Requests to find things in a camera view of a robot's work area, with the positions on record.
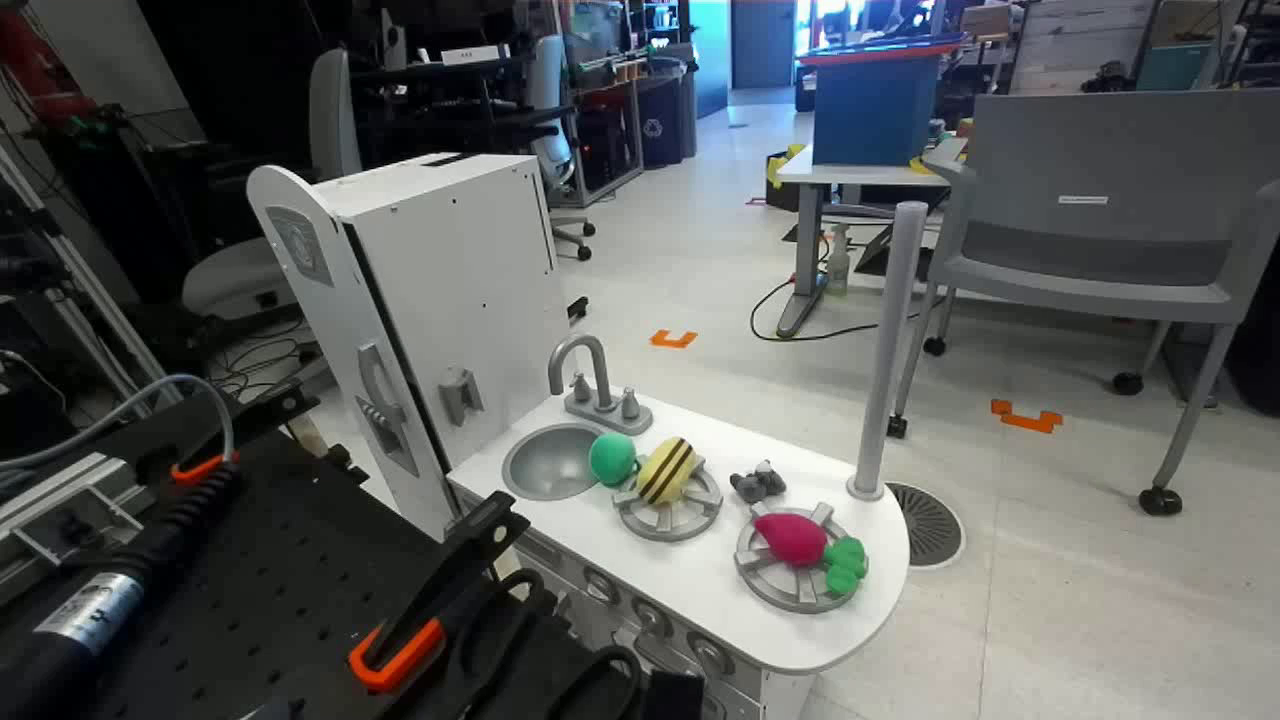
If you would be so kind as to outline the grey right burner grate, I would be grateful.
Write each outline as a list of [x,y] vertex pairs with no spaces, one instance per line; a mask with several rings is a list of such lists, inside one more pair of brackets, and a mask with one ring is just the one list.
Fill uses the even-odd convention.
[[[845,527],[835,526],[835,518],[833,518],[829,503],[815,503],[815,509],[786,509],[786,511],[800,511],[800,518],[815,519],[815,526],[825,527],[829,546],[840,540],[840,536],[854,536],[854,534],[845,534]],[[762,601],[768,601],[768,604],[776,604],[776,609],[786,609],[786,611],[810,611],[810,618],[815,618],[815,611],[833,611],[833,609],[847,604],[847,601],[861,593],[861,588],[855,588],[847,601],[833,601],[833,595],[825,593],[825,559],[820,559],[815,569],[789,569],[789,564],[780,564],[780,559],[768,552],[768,546],[758,536],[754,519],[746,526],[746,534],[742,534],[742,540],[735,540],[734,564],[735,564],[742,581],[746,581]]]

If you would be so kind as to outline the grey burner grate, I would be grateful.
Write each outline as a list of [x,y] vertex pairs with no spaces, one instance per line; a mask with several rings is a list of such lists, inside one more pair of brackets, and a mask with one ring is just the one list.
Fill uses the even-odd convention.
[[[829,546],[840,540],[840,536],[854,536],[854,534],[845,534],[845,527],[835,526],[835,518],[833,518],[829,503],[815,503],[815,509],[786,509],[786,511],[800,511],[800,518],[815,519],[815,526],[825,527]],[[833,595],[825,593],[825,559],[820,559],[815,569],[789,569],[789,564],[780,564],[780,559],[768,552],[768,546],[758,536],[754,519],[746,526],[746,534],[742,534],[742,540],[735,540],[734,564],[735,564],[742,581],[746,581],[762,601],[768,601],[768,604],[776,604],[776,609],[786,609],[786,611],[810,611],[810,618],[815,618],[815,611],[833,611],[833,609],[847,604],[847,601],[861,593],[861,588],[855,588],[847,601],[833,601]]]
[[723,492],[710,468],[699,468],[673,503],[645,503],[638,483],[626,483],[612,499],[629,534],[645,540],[679,546],[710,534],[723,509]]

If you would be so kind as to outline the pink plush toy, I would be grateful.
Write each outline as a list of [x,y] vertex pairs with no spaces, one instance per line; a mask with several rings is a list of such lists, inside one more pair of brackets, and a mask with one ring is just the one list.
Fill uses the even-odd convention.
[[825,559],[829,536],[815,519],[800,511],[768,511],[754,519],[768,552],[789,569],[815,569]]

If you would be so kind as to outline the white toy kitchen cabinet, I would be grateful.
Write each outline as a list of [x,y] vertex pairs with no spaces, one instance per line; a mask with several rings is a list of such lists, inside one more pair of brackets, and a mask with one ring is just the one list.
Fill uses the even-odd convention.
[[442,540],[453,474],[550,402],[569,338],[536,162],[428,152],[314,206],[332,285],[296,279],[296,306],[395,509]]

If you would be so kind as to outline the round floor drain cover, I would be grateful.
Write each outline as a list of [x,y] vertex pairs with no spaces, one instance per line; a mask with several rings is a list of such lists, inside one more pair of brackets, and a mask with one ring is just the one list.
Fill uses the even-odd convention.
[[913,483],[898,483],[898,499],[908,527],[908,559],[918,569],[950,564],[966,549],[966,526],[943,499]]

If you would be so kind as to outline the grey left burner grate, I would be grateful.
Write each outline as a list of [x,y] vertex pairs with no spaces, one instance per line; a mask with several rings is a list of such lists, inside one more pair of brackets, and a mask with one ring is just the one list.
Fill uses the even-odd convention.
[[710,534],[723,509],[723,492],[710,468],[699,468],[673,503],[645,503],[638,483],[626,483],[612,499],[629,534],[645,540],[679,546]]

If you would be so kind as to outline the grey table with legs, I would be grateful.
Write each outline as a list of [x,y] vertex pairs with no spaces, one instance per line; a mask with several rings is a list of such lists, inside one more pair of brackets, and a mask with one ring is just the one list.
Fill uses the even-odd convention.
[[776,167],[786,188],[800,192],[794,297],[776,321],[780,340],[797,340],[820,307],[829,276],[820,273],[820,232],[835,216],[874,216],[867,188],[943,192],[966,167],[966,143],[942,140],[903,164],[820,164],[810,150]]

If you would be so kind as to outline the white office chair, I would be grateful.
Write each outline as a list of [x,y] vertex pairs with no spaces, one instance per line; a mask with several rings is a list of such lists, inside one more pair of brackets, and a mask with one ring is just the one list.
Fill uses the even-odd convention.
[[296,318],[296,279],[332,285],[324,211],[314,206],[314,188],[363,167],[350,47],[329,47],[310,68],[304,150],[310,171],[261,164],[245,177],[261,235],[221,248],[190,273],[181,290],[190,311],[221,321]]

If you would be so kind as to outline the small black grey block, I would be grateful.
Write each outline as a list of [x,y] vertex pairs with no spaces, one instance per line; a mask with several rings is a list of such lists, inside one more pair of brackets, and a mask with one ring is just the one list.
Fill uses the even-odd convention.
[[762,503],[789,492],[786,478],[772,464],[758,464],[754,474],[734,474],[727,483],[746,503]]

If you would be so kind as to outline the small green plush toy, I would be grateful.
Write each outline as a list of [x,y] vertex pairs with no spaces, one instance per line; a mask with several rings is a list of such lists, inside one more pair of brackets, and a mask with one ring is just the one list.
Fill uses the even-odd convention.
[[867,552],[855,536],[840,536],[825,549],[825,593],[847,601],[867,576]]

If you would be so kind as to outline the grey vertical post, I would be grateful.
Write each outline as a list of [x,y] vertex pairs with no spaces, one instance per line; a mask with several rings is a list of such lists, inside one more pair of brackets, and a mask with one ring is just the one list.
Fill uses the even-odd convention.
[[893,216],[881,340],[876,340],[874,387],[867,387],[867,403],[864,403],[861,455],[855,455],[855,474],[847,480],[847,492],[855,499],[883,498],[881,464],[883,464],[887,402],[893,402],[893,384],[898,384],[902,333],[908,329],[908,306],[913,306],[913,290],[918,290],[918,256],[921,256],[921,239],[924,239],[924,220],[930,220],[924,199],[903,199]]

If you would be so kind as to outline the grey rolling chair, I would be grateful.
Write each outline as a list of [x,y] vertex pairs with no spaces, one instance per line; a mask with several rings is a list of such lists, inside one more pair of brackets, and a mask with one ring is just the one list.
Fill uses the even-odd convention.
[[908,432],[921,356],[950,351],[962,294],[1158,329],[1141,387],[1175,326],[1210,348],[1153,483],[1148,518],[1182,518],[1173,490],[1280,239],[1280,92],[980,98],[950,181],[887,432]]

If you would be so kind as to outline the grey toy sink basin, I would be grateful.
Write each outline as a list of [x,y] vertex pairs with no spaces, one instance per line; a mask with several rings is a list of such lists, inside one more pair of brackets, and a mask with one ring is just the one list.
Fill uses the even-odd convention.
[[557,425],[527,432],[503,455],[503,483],[527,499],[569,499],[591,490],[588,448],[595,427]]

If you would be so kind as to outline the white toy kitchen counter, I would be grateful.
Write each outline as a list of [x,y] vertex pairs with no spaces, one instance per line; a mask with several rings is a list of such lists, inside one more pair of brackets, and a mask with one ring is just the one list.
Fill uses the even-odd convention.
[[588,480],[591,436],[546,402],[453,483],[466,499],[518,498],[518,558],[588,650],[696,677],[710,720],[800,720],[815,677],[855,657],[903,593],[898,498],[861,499],[845,461],[651,402],[638,448],[679,436],[699,455],[679,526],[657,526],[633,492]]

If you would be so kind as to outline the green plush ball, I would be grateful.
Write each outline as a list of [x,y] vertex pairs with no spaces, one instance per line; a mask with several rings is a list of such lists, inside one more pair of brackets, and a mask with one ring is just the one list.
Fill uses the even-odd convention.
[[622,490],[642,468],[629,436],[606,432],[588,445],[588,474],[606,490]]

